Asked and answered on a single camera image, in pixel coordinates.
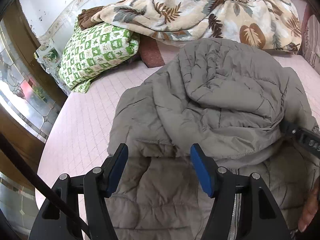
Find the brown cloth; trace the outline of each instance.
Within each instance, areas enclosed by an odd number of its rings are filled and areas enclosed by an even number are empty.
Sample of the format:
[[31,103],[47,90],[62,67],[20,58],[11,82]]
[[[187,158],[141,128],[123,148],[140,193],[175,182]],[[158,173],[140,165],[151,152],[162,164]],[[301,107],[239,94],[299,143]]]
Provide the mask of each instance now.
[[100,23],[92,22],[91,17],[95,15],[97,12],[101,11],[103,7],[104,6],[98,6],[88,10],[82,10],[82,13],[78,15],[78,25],[80,26],[82,31]]

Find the metal screw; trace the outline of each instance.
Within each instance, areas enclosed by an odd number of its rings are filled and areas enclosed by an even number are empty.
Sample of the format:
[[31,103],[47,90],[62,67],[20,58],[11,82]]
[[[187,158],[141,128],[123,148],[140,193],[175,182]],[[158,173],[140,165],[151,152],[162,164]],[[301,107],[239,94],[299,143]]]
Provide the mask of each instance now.
[[61,174],[61,175],[59,176],[59,179],[64,180],[64,179],[66,179],[67,177],[68,177],[68,175],[65,174],[65,173],[63,173],[63,174]]
[[218,172],[223,174],[227,172],[227,169],[225,167],[219,167]]
[[258,173],[256,173],[256,172],[252,173],[252,177],[254,179],[260,179],[260,175]]
[[95,168],[93,168],[92,172],[95,173],[95,174],[98,174],[98,173],[101,172],[101,168],[100,167],[95,167]]

